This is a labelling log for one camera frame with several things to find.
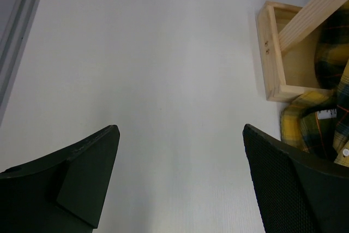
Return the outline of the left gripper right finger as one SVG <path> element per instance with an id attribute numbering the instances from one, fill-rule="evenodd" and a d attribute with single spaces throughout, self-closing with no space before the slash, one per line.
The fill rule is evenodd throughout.
<path id="1" fill-rule="evenodd" d="M 348 232 L 348 168 L 243 129 L 265 232 Z"/>

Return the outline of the yellow black plaid shirt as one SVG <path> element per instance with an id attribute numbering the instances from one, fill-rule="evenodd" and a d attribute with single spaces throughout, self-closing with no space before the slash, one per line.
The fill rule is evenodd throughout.
<path id="1" fill-rule="evenodd" d="M 348 3 L 321 28 L 315 58 L 318 83 L 331 95 L 307 92 L 281 113 L 282 142 L 348 166 Z"/>

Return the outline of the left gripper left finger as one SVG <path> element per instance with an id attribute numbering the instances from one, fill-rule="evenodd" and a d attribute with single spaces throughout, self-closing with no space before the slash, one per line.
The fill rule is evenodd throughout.
<path id="1" fill-rule="evenodd" d="M 1 232 L 92 232 L 98 228 L 120 132 L 110 125 L 1 172 Z"/>

